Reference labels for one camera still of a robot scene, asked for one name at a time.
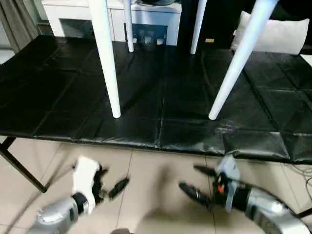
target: black leather mat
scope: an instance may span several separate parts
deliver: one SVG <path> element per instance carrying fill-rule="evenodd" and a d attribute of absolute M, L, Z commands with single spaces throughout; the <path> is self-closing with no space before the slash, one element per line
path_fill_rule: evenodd
<path fill-rule="evenodd" d="M 211 121 L 232 51 L 113 46 L 121 118 L 95 41 L 40 36 L 0 67 L 0 135 L 312 163 L 312 68 L 301 57 L 253 53 Z"/>

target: beige floor tile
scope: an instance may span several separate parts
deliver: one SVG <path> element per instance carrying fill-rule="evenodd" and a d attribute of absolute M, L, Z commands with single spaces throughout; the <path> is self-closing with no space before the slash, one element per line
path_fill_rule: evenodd
<path fill-rule="evenodd" d="M 39 140 L 17 139 L 9 148 L 38 180 L 52 161 L 59 143 Z M 0 156 L 0 224 L 10 225 L 19 216 L 36 188 L 15 168 Z"/>
<path fill-rule="evenodd" d="M 6 139 L 5 136 L 0 136 L 0 143 L 3 143 L 5 139 Z"/>
<path fill-rule="evenodd" d="M 40 195 L 27 209 L 16 226 L 29 227 L 35 219 L 36 211 L 51 202 L 71 195 L 72 170 L 71 166 L 79 156 L 90 157 L 100 162 L 110 170 L 104 177 L 104 187 L 111 189 L 123 176 L 127 175 L 132 150 L 117 149 L 104 146 L 85 146 L 75 144 L 62 144 L 57 155 L 49 166 L 44 181 L 53 180 L 48 192 Z M 117 225 L 122 195 L 111 203 L 100 204 L 90 216 L 82 216 L 69 233 L 81 234 L 108 234 Z"/>
<path fill-rule="evenodd" d="M 25 234 L 26 229 L 23 228 L 9 228 L 8 226 L 0 225 L 1 234 Z"/>
<path fill-rule="evenodd" d="M 301 169 L 312 168 L 311 165 L 296 165 L 296 167 Z M 304 178 L 302 173 L 292 165 L 285 164 L 283 168 L 299 205 L 299 209 L 296 210 L 296 212 L 301 212 L 311 208 L 312 201 L 309 198 L 308 192 L 305 188 L 306 179 Z M 306 178 L 309 178 L 311 176 L 312 173 L 306 174 Z M 312 186 L 308 186 L 308 190 L 312 194 Z M 312 215 L 304 218 L 303 220 L 310 228 L 312 228 Z"/>
<path fill-rule="evenodd" d="M 214 233 L 212 215 L 178 187 L 185 181 L 209 194 L 207 177 L 193 164 L 205 165 L 205 158 L 134 150 L 118 228 L 136 234 Z"/>
<path fill-rule="evenodd" d="M 217 226 L 215 234 L 265 234 L 258 226 L 251 221 L 248 225 L 237 227 Z"/>
<path fill-rule="evenodd" d="M 218 159 L 207 158 L 207 165 L 216 165 Z M 236 160 L 240 170 L 241 180 L 260 186 L 273 195 L 285 201 L 292 209 L 298 210 L 298 203 L 283 171 L 283 164 L 260 161 Z M 220 207 L 214 208 L 214 218 L 217 233 L 263 233 L 256 225 L 248 220 L 242 212 L 227 213 Z"/>

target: curtain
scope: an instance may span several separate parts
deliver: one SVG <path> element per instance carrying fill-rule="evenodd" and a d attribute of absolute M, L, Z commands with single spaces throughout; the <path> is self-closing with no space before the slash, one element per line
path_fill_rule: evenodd
<path fill-rule="evenodd" d="M 0 0 L 0 20 L 15 53 L 38 36 L 23 0 Z"/>

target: black cable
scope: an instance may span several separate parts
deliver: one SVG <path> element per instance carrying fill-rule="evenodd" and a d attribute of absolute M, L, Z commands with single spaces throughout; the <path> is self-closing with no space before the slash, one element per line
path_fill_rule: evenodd
<path fill-rule="evenodd" d="M 289 165 L 287 167 L 293 172 L 303 176 L 303 178 L 306 181 L 305 188 L 306 188 L 307 194 L 309 196 L 310 201 L 312 202 L 312 194 L 310 193 L 309 188 L 308 188 L 308 186 L 312 187 L 312 181 L 310 182 L 310 180 L 312 180 L 312 167 L 309 167 L 306 169 L 301 169 L 299 166 L 296 166 L 296 165 Z"/>
<path fill-rule="evenodd" d="M 309 198 L 310 198 L 310 201 L 312 202 L 312 196 L 311 196 L 310 191 L 309 191 L 309 189 L 308 189 L 308 185 L 310 185 L 310 184 L 309 184 L 309 181 L 310 181 L 311 179 L 312 179 L 312 177 L 310 177 L 309 179 L 306 180 L 306 185 L 305 185 L 305 187 L 306 187 L 308 196 L 309 196 Z"/>

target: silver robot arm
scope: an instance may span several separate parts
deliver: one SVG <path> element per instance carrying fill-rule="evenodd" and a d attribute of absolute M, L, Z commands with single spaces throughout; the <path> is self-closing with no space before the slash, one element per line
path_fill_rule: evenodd
<path fill-rule="evenodd" d="M 101 178 L 108 169 L 98 162 L 80 157 L 73 173 L 73 195 L 41 208 L 28 234 L 65 234 L 77 222 L 79 215 L 91 214 L 104 198 L 114 199 L 127 186 L 129 179 L 119 181 L 107 192 Z"/>
<path fill-rule="evenodd" d="M 284 202 L 268 191 L 240 181 L 240 173 L 233 156 L 225 156 L 213 169 L 194 166 L 214 178 L 214 197 L 209 199 L 197 188 L 180 183 L 180 188 L 194 201 L 212 209 L 213 204 L 228 212 L 235 208 L 244 212 L 267 234 L 310 234 L 308 227 Z"/>

